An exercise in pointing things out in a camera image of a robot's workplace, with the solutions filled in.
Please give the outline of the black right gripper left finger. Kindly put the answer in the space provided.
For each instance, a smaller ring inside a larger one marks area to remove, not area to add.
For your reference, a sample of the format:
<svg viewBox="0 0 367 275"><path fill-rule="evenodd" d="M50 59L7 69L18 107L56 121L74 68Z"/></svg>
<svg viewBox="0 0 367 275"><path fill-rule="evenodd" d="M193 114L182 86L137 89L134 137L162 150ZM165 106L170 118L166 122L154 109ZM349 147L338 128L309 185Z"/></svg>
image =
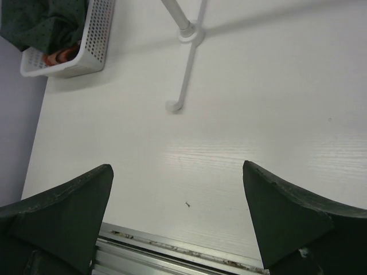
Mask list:
<svg viewBox="0 0 367 275"><path fill-rule="evenodd" d="M1 207L1 274L91 274L114 171L102 164Z"/></svg>

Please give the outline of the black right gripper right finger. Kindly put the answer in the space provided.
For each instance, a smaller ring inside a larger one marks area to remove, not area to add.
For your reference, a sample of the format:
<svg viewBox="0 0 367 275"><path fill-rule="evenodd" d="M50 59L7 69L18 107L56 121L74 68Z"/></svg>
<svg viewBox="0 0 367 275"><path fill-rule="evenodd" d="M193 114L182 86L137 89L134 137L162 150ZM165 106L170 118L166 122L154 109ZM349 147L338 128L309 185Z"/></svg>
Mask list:
<svg viewBox="0 0 367 275"><path fill-rule="evenodd" d="M243 184L270 274L366 274L366 210L294 185L254 162Z"/></svg>

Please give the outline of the dark dotted skirt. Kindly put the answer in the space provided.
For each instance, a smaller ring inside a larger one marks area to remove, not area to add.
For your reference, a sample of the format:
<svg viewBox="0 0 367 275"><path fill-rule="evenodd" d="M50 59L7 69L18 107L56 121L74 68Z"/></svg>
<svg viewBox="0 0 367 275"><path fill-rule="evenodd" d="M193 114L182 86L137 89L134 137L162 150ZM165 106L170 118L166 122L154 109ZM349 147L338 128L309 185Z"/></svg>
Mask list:
<svg viewBox="0 0 367 275"><path fill-rule="evenodd" d="M20 51L52 54L77 44L83 35L88 1L1 2L1 37Z"/></svg>

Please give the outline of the orange plaid cloth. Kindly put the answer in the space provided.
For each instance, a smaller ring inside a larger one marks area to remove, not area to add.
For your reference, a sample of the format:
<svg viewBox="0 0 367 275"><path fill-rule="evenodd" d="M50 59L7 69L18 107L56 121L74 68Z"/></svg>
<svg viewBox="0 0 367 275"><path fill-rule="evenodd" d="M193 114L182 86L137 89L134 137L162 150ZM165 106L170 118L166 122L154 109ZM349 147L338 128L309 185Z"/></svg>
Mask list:
<svg viewBox="0 0 367 275"><path fill-rule="evenodd" d="M55 66L73 60L78 51L78 49L59 50L51 55L43 54L42 60L47 66Z"/></svg>

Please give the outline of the white perforated plastic basket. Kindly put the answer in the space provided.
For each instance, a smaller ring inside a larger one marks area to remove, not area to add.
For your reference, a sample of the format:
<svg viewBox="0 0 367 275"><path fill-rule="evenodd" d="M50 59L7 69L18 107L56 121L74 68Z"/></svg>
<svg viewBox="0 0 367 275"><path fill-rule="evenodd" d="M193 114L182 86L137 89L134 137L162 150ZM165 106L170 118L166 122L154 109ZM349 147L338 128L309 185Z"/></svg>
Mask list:
<svg viewBox="0 0 367 275"><path fill-rule="evenodd" d="M70 78L99 72L104 68L115 1L89 1L76 57L60 65L47 66L42 53L29 48L22 53L20 72L24 77Z"/></svg>

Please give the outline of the white clothes rack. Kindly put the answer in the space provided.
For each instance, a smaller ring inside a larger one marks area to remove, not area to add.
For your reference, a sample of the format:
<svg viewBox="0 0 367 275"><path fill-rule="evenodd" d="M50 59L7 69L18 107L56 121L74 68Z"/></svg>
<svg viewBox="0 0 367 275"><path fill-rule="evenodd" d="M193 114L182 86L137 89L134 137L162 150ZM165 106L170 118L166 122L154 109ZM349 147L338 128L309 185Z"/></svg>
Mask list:
<svg viewBox="0 0 367 275"><path fill-rule="evenodd" d="M177 85L172 97L165 104L168 112L175 113L182 109L188 90L195 53L205 38L202 26L207 1L194 1L190 17L187 17L177 1L162 1L174 22L178 26L179 62L177 69Z"/></svg>

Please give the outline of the aluminium mounting rail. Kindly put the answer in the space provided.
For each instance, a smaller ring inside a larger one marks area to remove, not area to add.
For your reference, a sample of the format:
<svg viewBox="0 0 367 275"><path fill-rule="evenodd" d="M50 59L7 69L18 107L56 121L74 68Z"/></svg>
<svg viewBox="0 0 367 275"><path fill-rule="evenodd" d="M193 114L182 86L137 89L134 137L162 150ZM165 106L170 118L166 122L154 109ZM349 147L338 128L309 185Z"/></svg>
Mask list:
<svg viewBox="0 0 367 275"><path fill-rule="evenodd" d="M93 274L269 274L259 260L103 223Z"/></svg>

